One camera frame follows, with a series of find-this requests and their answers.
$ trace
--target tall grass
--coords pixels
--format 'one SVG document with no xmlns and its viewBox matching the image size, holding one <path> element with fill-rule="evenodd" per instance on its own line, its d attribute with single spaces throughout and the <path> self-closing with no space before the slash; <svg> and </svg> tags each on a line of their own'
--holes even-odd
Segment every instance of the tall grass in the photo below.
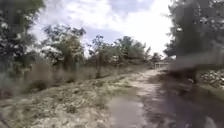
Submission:
<svg viewBox="0 0 224 128">
<path fill-rule="evenodd" d="M 122 67 L 107 66 L 101 68 L 101 77 L 116 76 L 145 69 L 145 65 L 129 65 Z M 49 62 L 39 61 L 32 64 L 31 69 L 24 70 L 16 79 L 0 74 L 0 99 L 4 98 L 2 92 L 10 93 L 10 96 L 21 93 L 34 93 L 50 87 L 58 87 L 71 82 L 81 82 L 96 78 L 96 68 L 80 66 L 75 71 L 66 71 L 55 68 Z"/>
</svg>

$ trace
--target white cloud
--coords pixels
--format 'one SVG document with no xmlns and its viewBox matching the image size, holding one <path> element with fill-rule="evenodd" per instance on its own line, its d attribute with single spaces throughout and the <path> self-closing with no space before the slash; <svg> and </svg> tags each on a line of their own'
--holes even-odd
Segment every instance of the white cloud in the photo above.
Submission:
<svg viewBox="0 0 224 128">
<path fill-rule="evenodd" d="M 40 26 L 46 24 L 66 23 L 75 27 L 87 26 L 118 31 L 147 43 L 155 52 L 162 52 L 165 43 L 169 41 L 166 33 L 169 32 L 171 23 L 162 16 L 168 13 L 169 0 L 154 0 L 148 9 L 139 9 L 125 16 L 113 11 L 109 0 L 61 1 L 63 2 L 60 3 L 60 7 L 54 11 L 48 9 L 41 15 L 38 25 L 34 27 L 35 33 L 39 31 Z"/>
</svg>

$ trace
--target ground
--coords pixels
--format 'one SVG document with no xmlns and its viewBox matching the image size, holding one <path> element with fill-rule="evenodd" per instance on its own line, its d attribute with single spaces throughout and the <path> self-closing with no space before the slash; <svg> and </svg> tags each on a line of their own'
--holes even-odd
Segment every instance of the ground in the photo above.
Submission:
<svg viewBox="0 0 224 128">
<path fill-rule="evenodd" d="M 224 127 L 222 101 L 207 93 L 179 96 L 165 86 L 180 82 L 157 79 L 160 74 L 148 70 L 50 88 L 1 101 L 0 113 L 13 128 Z"/>
</svg>

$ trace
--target tree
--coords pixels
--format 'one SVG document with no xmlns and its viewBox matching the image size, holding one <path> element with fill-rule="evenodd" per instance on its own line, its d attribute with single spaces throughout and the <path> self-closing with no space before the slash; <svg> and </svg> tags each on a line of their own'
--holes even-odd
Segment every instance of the tree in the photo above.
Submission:
<svg viewBox="0 0 224 128">
<path fill-rule="evenodd" d="M 159 53 L 154 53 L 152 58 L 151 58 L 151 62 L 153 63 L 157 63 L 161 61 L 161 55 Z"/>
<path fill-rule="evenodd" d="M 173 22 L 165 54 L 183 56 L 223 45 L 223 1 L 178 0 L 169 7 Z"/>
<path fill-rule="evenodd" d="M 26 46 L 34 39 L 28 29 L 40 7 L 42 0 L 0 0 L 1 70 L 22 62 Z"/>
<path fill-rule="evenodd" d="M 101 68 L 103 63 L 103 53 L 105 52 L 105 47 L 107 44 L 103 41 L 103 36 L 97 35 L 95 39 L 92 41 L 92 45 L 90 45 L 91 50 L 89 53 L 91 58 L 94 58 L 96 64 L 96 78 L 101 77 Z"/>
<path fill-rule="evenodd" d="M 115 41 L 115 46 L 117 47 L 117 53 L 119 61 L 130 59 L 144 59 L 145 55 L 145 45 L 132 39 L 131 37 L 124 36 Z"/>
<path fill-rule="evenodd" d="M 47 39 L 43 45 L 47 49 L 42 50 L 46 57 L 55 65 L 62 65 L 65 70 L 74 69 L 84 57 L 84 49 L 80 38 L 85 34 L 84 29 L 76 29 L 67 26 L 48 26 L 45 29 Z"/>
</svg>

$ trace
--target dirt road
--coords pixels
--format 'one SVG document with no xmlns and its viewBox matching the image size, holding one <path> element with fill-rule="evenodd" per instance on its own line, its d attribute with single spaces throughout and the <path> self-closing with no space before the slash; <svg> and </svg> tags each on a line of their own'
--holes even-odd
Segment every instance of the dirt road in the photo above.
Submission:
<svg viewBox="0 0 224 128">
<path fill-rule="evenodd" d="M 109 103 L 112 128 L 223 128 L 221 106 L 211 102 L 215 99 L 190 100 L 168 94 L 163 89 L 168 83 L 149 81 L 158 74 L 152 70 L 128 78 L 138 88 L 138 97 L 116 97 Z"/>
</svg>

